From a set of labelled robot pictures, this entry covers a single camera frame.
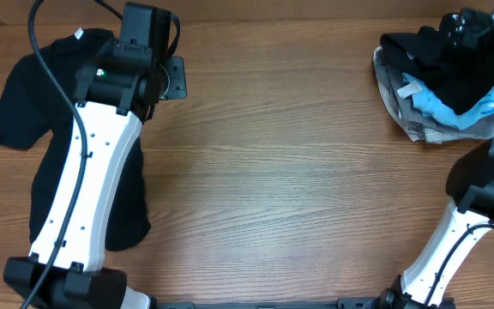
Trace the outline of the black polo shirt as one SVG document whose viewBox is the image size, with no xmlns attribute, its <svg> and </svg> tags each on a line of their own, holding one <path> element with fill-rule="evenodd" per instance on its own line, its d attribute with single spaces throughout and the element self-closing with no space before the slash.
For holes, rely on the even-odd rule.
<svg viewBox="0 0 494 309">
<path fill-rule="evenodd" d="M 477 49 L 456 45 L 445 32 L 428 26 L 417 33 L 385 33 L 380 45 L 388 65 L 422 81 L 457 115 L 494 87 L 494 31 Z"/>
</svg>

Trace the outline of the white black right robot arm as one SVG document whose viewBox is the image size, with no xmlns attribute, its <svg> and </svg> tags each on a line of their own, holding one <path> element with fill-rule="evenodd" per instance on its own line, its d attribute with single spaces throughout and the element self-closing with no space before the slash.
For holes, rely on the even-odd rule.
<svg viewBox="0 0 494 309">
<path fill-rule="evenodd" d="M 448 204 L 415 262 L 370 308 L 450 308 L 444 292 L 467 255 L 494 230 L 494 10 L 464 8 L 438 27 L 386 33 L 373 54 L 377 86 L 413 141 L 477 139 L 451 168 Z"/>
</svg>

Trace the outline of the light blue printed t-shirt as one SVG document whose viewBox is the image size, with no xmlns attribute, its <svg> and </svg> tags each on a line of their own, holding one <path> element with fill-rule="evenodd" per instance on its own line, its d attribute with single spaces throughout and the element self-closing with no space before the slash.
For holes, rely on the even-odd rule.
<svg viewBox="0 0 494 309">
<path fill-rule="evenodd" d="M 424 117 L 433 118 L 439 124 L 465 130 L 482 118 L 494 114 L 494 87 L 467 112 L 458 115 L 451 107 L 443 104 L 422 81 L 407 73 L 403 73 L 402 76 L 407 85 L 399 88 L 396 93 L 402 99 L 411 97 L 415 109 L 422 112 Z"/>
</svg>

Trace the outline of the patterned grey folded garment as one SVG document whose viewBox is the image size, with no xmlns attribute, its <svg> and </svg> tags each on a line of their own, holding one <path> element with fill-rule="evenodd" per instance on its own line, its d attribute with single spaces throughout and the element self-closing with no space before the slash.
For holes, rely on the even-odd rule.
<svg viewBox="0 0 494 309">
<path fill-rule="evenodd" d="M 427 143 L 443 143 L 457 140 L 456 136 L 434 130 L 420 123 L 410 123 L 407 126 L 407 132 L 410 138 L 416 141 L 425 141 Z"/>
</svg>

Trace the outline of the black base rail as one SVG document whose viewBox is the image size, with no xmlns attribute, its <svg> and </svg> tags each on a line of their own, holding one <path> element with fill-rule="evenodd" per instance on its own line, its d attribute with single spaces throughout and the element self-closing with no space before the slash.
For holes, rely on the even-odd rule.
<svg viewBox="0 0 494 309">
<path fill-rule="evenodd" d="M 340 298 L 318 302 L 262 302 L 195 304 L 193 302 L 159 302 L 158 309 L 369 309 L 375 308 L 377 299 L 368 297 Z"/>
</svg>

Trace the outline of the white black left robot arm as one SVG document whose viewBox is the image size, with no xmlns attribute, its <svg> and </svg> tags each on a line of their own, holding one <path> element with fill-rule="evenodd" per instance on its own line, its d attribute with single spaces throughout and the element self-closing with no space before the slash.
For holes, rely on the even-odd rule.
<svg viewBox="0 0 494 309">
<path fill-rule="evenodd" d="M 152 295 L 132 289 L 104 266 L 105 237 L 117 187 L 142 126 L 160 100 L 187 95 L 175 53 L 180 21 L 171 11 L 126 3 L 117 38 L 77 70 L 65 98 L 74 122 L 56 196 L 26 257 L 12 257 L 4 281 L 35 308 L 147 308 Z"/>
</svg>

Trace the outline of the black t-shirt with label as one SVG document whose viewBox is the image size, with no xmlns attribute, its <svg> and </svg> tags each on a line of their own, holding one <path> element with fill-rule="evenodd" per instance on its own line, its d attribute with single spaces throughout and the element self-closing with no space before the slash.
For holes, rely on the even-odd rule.
<svg viewBox="0 0 494 309">
<path fill-rule="evenodd" d="M 40 53 L 64 92 L 72 95 L 76 71 L 112 37 L 110 30 L 90 28 L 81 37 L 58 39 Z M 49 214 L 72 132 L 72 115 L 62 96 L 30 54 L 11 70 L 0 98 L 0 145 L 29 149 L 47 131 L 53 137 L 33 179 L 30 240 L 37 238 Z M 143 152 L 140 143 L 135 143 L 123 166 L 111 208 L 105 237 L 108 251 L 138 245 L 151 228 L 142 169 Z"/>
</svg>

